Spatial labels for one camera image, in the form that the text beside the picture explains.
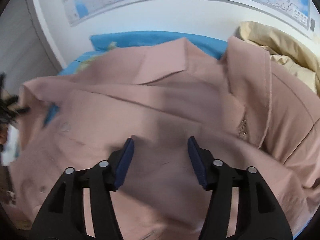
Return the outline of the pink coat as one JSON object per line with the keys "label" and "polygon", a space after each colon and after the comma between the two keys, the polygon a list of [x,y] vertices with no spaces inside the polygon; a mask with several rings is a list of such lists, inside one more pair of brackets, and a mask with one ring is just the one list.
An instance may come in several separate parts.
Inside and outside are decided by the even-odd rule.
{"label": "pink coat", "polygon": [[61,173],[135,152],[112,200],[125,239],[197,239],[210,193],[187,140],[231,167],[255,166],[293,234],[319,207],[319,97],[263,48],[236,37],[217,60],[188,40],[116,48],[75,75],[24,83],[16,206],[34,220]]}

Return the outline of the beige garment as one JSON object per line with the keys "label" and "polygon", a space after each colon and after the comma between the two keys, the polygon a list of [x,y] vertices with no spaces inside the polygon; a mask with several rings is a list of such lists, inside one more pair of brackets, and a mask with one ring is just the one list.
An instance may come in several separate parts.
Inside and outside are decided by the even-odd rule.
{"label": "beige garment", "polygon": [[241,39],[259,46],[270,54],[270,60],[319,94],[319,57],[289,34],[258,22],[241,22]]}

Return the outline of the blue floral bed sheet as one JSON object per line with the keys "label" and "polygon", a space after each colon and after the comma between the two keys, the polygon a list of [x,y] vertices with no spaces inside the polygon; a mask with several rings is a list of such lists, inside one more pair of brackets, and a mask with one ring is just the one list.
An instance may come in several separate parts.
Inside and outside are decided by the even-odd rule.
{"label": "blue floral bed sheet", "polygon": [[80,66],[88,63],[89,60],[111,50],[114,47],[141,47],[155,46],[164,42],[178,40],[180,38],[188,39],[192,44],[200,48],[206,54],[220,59],[226,51],[227,42],[207,36],[175,33],[169,31],[130,31],[123,33],[92,35],[90,41],[93,51],[88,51],[71,62],[65,69],[59,72],[59,75],[75,74]]}

